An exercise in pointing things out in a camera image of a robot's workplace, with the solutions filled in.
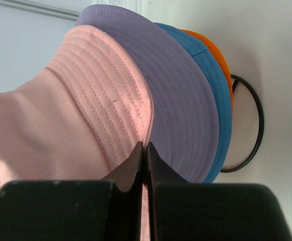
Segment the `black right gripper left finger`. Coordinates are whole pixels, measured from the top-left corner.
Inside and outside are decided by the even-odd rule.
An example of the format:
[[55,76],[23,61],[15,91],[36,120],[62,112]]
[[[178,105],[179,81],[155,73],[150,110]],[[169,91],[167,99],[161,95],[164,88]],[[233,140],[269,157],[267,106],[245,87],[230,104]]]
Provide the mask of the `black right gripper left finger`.
[[11,181],[0,240],[139,240],[143,145],[99,181]]

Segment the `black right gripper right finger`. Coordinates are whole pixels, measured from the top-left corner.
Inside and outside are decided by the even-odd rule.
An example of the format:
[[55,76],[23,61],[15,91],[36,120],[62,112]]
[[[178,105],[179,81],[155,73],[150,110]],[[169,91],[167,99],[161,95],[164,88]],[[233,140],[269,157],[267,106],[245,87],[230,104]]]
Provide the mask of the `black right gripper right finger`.
[[276,196],[260,184],[190,183],[146,148],[151,240],[292,240]]

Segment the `lilac bucket hat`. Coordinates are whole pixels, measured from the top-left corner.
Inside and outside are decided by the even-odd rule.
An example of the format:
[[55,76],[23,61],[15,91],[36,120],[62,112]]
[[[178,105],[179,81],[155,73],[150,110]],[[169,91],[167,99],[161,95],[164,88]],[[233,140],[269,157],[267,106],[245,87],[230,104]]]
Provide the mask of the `lilac bucket hat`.
[[144,76],[154,103],[150,141],[160,157],[181,177],[200,174],[208,123],[204,117],[206,87],[200,68],[185,49],[157,24],[131,10],[91,5],[77,19],[114,38]]

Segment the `pink bucket hat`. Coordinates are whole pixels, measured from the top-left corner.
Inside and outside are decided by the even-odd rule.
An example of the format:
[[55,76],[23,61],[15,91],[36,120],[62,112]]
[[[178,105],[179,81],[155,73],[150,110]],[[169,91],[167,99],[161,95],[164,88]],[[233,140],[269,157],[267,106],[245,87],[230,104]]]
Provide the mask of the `pink bucket hat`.
[[[11,181],[99,181],[153,124],[148,85],[124,48],[93,26],[70,30],[36,77],[0,93],[0,189]],[[139,240],[149,240],[142,186]]]

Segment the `blue bucket hat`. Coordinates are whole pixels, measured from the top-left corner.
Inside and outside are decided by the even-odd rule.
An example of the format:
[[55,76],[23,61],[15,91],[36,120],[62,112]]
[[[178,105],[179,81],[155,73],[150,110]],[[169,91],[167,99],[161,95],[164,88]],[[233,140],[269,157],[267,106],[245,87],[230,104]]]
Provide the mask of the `blue bucket hat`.
[[204,117],[209,124],[205,133],[204,154],[197,162],[200,174],[191,175],[192,182],[211,183],[224,164],[232,133],[231,75],[219,49],[206,37],[198,33],[179,30],[158,24],[175,39],[200,68],[200,84],[203,88]]

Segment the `white perforated plastic basket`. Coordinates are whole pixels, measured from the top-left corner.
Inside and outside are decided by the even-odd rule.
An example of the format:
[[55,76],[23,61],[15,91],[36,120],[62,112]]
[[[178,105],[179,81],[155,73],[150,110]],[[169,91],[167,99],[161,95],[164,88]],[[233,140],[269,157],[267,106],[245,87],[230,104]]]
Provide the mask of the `white perforated plastic basket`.
[[132,10],[139,14],[147,11],[150,4],[151,1],[147,0],[118,0],[114,3],[114,5]]

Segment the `aluminium frame post right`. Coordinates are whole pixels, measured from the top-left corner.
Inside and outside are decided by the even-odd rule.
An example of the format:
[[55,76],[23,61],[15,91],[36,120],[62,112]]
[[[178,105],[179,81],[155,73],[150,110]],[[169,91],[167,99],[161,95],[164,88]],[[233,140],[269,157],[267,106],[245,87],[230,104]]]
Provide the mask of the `aluminium frame post right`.
[[0,0],[0,6],[38,13],[51,17],[76,21],[79,13],[49,5],[39,4],[32,1],[6,1]]

